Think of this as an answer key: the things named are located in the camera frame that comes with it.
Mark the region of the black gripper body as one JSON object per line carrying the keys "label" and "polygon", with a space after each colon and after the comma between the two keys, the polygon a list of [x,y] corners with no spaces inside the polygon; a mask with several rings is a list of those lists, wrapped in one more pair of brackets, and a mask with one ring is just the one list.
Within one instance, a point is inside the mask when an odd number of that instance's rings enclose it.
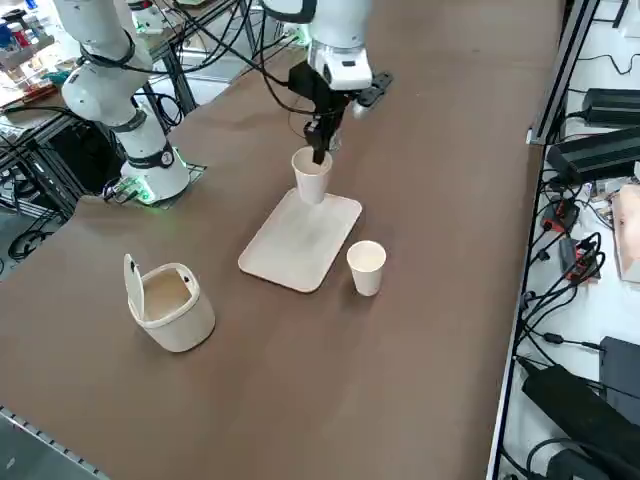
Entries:
{"label": "black gripper body", "polygon": [[332,90],[325,79],[308,63],[294,65],[288,74],[288,89],[311,101],[314,115],[342,119],[350,98]]}

